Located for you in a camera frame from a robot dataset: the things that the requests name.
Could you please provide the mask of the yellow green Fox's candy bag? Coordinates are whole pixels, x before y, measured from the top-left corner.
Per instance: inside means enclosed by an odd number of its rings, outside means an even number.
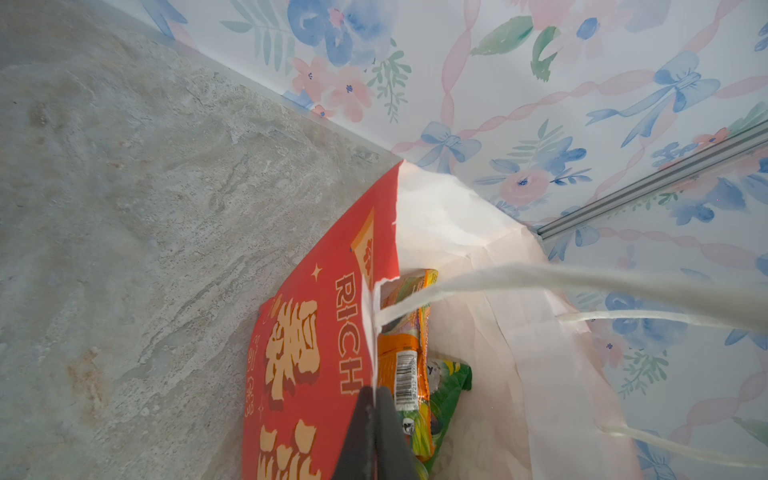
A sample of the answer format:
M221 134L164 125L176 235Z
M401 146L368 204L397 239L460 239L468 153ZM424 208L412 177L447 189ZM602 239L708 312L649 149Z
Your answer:
M434 452L422 463L427 472L431 473L460 396L464 391L472 389L472 369L465 363L432 358L427 363L427 373L430 387L430 431Z

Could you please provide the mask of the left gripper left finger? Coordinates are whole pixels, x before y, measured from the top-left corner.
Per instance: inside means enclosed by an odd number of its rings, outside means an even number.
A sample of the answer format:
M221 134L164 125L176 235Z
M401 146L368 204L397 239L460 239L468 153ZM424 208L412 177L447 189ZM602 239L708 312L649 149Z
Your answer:
M370 480L374 477L375 420L374 391L371 386L365 386L357 396L332 480Z

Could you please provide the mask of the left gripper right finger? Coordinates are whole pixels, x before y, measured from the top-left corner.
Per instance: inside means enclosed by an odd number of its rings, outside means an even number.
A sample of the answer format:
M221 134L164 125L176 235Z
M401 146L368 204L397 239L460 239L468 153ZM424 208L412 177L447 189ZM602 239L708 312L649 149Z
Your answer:
M378 480L419 480L415 458L406 442L393 396L386 387L375 393L375 454Z

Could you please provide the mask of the red paper gift bag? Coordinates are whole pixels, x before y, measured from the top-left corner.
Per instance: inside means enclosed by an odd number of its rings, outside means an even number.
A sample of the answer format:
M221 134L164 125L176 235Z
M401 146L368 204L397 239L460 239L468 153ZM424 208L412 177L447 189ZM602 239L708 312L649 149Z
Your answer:
M377 338L428 304L428 361L468 364L421 479L763 479L767 240L723 214L735 176L550 241L449 175L401 163L259 309L242 475L331 479Z

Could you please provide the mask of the orange snack bag front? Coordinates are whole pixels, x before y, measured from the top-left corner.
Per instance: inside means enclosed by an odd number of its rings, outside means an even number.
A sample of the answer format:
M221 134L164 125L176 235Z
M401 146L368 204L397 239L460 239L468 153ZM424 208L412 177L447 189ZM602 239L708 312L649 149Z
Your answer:
M420 460L434 454L428 385L430 306L421 306L383 326L377 338L378 385L392 395L400 430Z

